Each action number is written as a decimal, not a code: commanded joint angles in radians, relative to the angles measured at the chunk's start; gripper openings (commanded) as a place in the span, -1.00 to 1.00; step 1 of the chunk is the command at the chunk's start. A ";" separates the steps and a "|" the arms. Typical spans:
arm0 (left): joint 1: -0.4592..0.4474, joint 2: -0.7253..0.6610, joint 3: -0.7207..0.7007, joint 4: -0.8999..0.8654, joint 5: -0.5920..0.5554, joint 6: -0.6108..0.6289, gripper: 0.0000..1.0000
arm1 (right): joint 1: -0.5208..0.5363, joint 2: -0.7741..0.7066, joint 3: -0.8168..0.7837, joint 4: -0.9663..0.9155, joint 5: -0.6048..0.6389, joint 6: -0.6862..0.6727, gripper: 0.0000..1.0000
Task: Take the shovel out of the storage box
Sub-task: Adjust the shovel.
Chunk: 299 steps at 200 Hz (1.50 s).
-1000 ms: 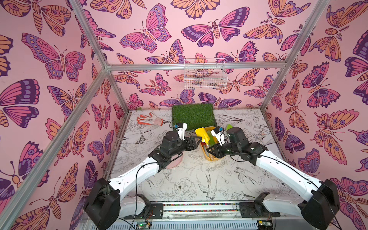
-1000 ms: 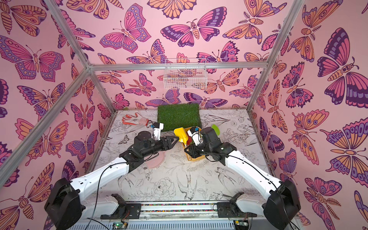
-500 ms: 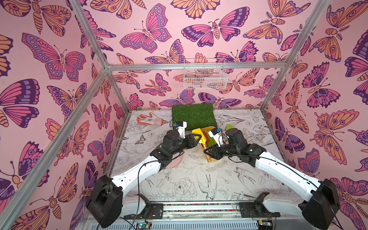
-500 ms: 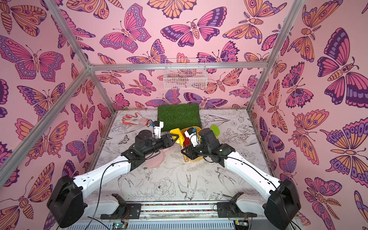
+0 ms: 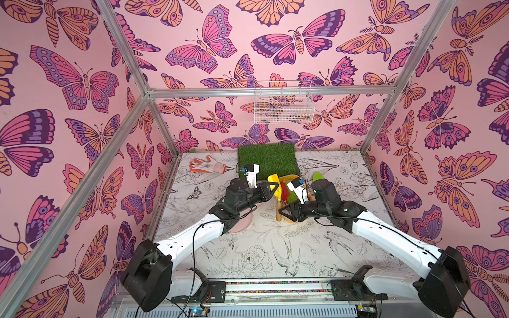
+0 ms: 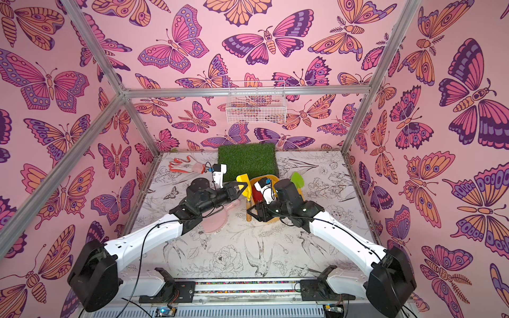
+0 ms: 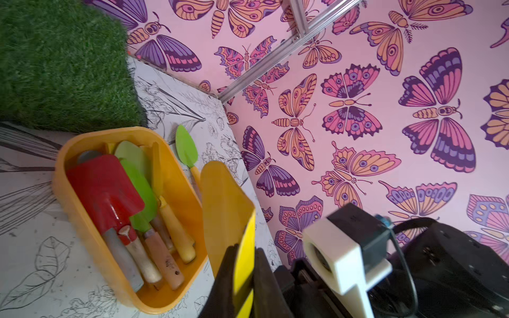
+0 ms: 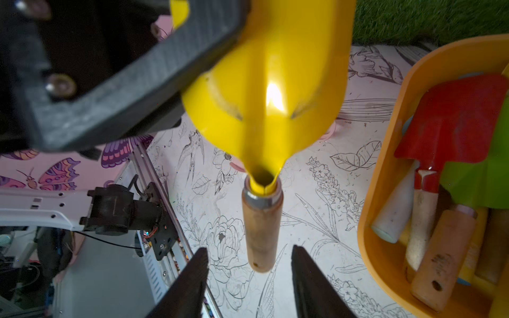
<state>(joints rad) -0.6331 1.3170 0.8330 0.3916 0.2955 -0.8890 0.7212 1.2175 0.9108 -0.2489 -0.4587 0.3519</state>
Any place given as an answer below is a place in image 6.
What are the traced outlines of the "green shovel yellow handle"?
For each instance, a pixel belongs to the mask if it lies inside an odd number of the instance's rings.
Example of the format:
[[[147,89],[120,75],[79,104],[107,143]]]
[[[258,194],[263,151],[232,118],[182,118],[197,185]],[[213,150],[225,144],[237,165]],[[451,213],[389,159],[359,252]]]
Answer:
[[[305,186],[304,178],[298,172],[292,173],[290,181],[296,186],[297,189],[302,189]]]

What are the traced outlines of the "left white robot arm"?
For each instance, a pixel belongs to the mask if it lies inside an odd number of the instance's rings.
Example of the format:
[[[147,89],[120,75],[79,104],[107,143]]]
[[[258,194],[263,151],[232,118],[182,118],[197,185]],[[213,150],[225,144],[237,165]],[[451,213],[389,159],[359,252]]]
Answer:
[[[119,273],[143,254],[190,232],[220,207],[238,200],[249,182],[228,182],[213,189],[206,178],[196,178],[186,197],[159,220],[126,236],[100,242],[93,239],[82,248],[67,278],[84,311],[91,313],[108,305],[117,295]]]

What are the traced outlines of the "yellow plastic storage box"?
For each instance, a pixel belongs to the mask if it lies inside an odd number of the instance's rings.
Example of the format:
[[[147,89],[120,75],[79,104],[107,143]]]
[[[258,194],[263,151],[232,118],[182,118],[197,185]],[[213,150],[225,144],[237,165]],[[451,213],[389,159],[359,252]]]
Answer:
[[[263,176],[251,182],[251,196],[247,203],[247,219],[270,223],[292,215],[304,204],[299,189],[290,179]]]

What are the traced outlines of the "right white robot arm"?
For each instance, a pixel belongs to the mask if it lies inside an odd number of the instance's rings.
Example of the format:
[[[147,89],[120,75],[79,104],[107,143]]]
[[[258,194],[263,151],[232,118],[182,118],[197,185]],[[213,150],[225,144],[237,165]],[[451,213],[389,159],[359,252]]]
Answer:
[[[350,278],[336,267],[324,270],[318,280],[331,292],[368,299],[385,317],[397,317],[403,312],[417,284],[410,261],[401,249],[386,248],[358,235],[321,205],[305,200],[289,179],[272,184],[262,178],[253,188],[262,197],[254,207],[254,219],[287,219],[337,249],[362,272],[362,277]]]

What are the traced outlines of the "red shovel wooden handle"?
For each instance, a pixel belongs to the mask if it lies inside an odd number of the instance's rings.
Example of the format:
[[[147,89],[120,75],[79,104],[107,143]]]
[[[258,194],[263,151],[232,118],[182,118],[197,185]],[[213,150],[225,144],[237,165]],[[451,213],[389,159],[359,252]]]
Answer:
[[[262,192],[259,191],[257,188],[252,189],[252,196],[253,196],[253,202],[255,204],[261,203],[264,201],[264,197],[262,195]]]

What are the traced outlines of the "yellow shovel wooden handle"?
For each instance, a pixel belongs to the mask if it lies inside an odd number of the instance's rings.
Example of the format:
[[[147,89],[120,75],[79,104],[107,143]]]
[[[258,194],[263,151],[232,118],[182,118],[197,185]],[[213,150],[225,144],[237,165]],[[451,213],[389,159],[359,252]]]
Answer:
[[[239,189],[242,190],[242,195],[246,198],[246,207],[250,208],[252,200],[252,186],[248,174],[241,174],[236,177],[236,181],[239,182]]]

